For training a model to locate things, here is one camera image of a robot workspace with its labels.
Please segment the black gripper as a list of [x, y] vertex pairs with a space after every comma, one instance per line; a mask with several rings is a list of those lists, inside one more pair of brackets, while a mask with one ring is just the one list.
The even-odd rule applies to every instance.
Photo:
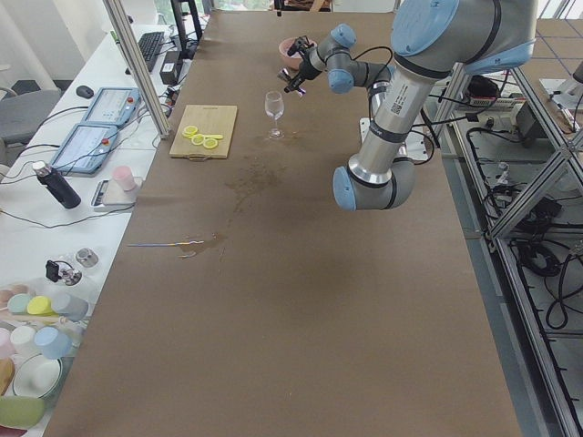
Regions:
[[310, 63], [310, 55], [317, 44], [308, 37], [291, 37], [281, 42], [281, 61], [291, 75], [301, 73], [306, 80], [318, 76], [319, 71]]

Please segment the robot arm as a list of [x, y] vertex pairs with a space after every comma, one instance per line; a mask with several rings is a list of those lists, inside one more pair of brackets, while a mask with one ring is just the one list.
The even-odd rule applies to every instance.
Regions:
[[320, 43], [311, 42], [307, 36], [295, 38], [288, 54], [299, 54], [302, 61], [294, 76], [286, 68], [278, 73], [277, 77], [286, 83], [284, 91], [303, 96], [302, 83], [326, 72], [329, 88], [336, 94], [348, 93], [355, 86], [366, 88], [369, 96], [388, 92], [392, 78], [389, 66], [354, 59], [350, 49], [355, 43], [356, 34], [347, 24], [337, 25]]
[[460, 63], [469, 75], [521, 66], [535, 44], [535, 1], [406, 1], [394, 18], [396, 67], [360, 151], [332, 179], [345, 210], [389, 209], [414, 186], [414, 164], [400, 153], [434, 84]]

